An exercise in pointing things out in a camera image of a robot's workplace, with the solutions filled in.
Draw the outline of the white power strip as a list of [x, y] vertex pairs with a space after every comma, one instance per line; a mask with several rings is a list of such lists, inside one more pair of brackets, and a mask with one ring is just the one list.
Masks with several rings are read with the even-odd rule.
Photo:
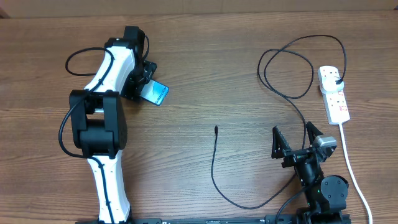
[[[337, 77], [340, 80], [338, 69], [329, 65], [322, 66], [318, 69], [319, 82], [321, 76]], [[339, 125], [350, 120], [348, 106], [343, 90], [330, 94], [322, 93], [322, 96], [329, 124]]]

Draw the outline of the blue smartphone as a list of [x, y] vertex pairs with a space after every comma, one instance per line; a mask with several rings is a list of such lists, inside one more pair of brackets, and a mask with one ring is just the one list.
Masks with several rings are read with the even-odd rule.
[[150, 80], [148, 84], [145, 84], [142, 91], [141, 97], [157, 106], [160, 106], [165, 100], [169, 88], [155, 80]]

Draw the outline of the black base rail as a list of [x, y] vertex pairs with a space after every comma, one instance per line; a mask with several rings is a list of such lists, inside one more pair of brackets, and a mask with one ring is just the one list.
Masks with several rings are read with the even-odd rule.
[[[98, 220], [89, 222], [75, 222], [76, 224], [98, 224], [104, 223]], [[132, 224], [273, 224], [275, 222], [275, 215], [266, 215], [264, 218], [219, 218], [219, 219], [180, 219], [180, 220], [161, 220], [160, 218], [146, 218], [146, 219], [130, 219], [127, 222], [119, 223], [132, 223]], [[296, 224], [296, 223], [329, 223], [329, 224], [351, 224], [349, 215], [343, 215], [342, 218], [332, 218], [330, 221], [322, 220], [320, 218], [312, 217], [312, 221], [304, 222], [299, 220], [294, 215], [281, 215], [277, 223], [283, 224]]]

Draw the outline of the white charger plug adapter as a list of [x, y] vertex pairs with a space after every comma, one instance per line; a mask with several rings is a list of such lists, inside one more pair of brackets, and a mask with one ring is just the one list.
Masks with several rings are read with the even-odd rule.
[[320, 90], [323, 94], [330, 94], [343, 90], [345, 87], [344, 82], [337, 84], [339, 79], [337, 77], [325, 77], [321, 76], [320, 79]]

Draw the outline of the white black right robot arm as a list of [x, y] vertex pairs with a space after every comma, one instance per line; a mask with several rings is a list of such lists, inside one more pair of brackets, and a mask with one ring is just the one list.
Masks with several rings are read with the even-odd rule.
[[[325, 162], [337, 147], [333, 136], [323, 134], [311, 122], [305, 125], [310, 146], [293, 150], [278, 127], [272, 128], [273, 159], [282, 159], [282, 167], [293, 167], [302, 189], [286, 201], [277, 214], [265, 216], [266, 223], [350, 223], [346, 209], [348, 181], [340, 175], [324, 176], [321, 163]], [[282, 215], [284, 208], [300, 194], [304, 194], [307, 207], [297, 209], [293, 215]]]

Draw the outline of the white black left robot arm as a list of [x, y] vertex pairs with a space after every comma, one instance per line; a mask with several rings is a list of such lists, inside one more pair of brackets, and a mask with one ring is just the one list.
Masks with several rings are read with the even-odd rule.
[[122, 154], [127, 122], [122, 98], [139, 101], [157, 66], [146, 60], [149, 39], [137, 26], [127, 26], [121, 38], [101, 48], [103, 62], [83, 90], [69, 96], [66, 119], [72, 122], [73, 142], [93, 171], [100, 211], [95, 223], [133, 223], [124, 188]]

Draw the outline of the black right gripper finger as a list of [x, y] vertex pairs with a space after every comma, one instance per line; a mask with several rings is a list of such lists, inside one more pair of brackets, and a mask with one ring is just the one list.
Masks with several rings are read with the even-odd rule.
[[317, 136], [323, 135], [323, 133], [318, 128], [316, 128], [315, 125], [310, 121], [306, 123], [305, 127], [308, 133], [308, 139], [310, 144], [313, 144]]
[[292, 151], [291, 147], [289, 146], [287, 140], [278, 129], [277, 126], [272, 128], [272, 154], [271, 158], [273, 159], [280, 159], [285, 157], [288, 153]]

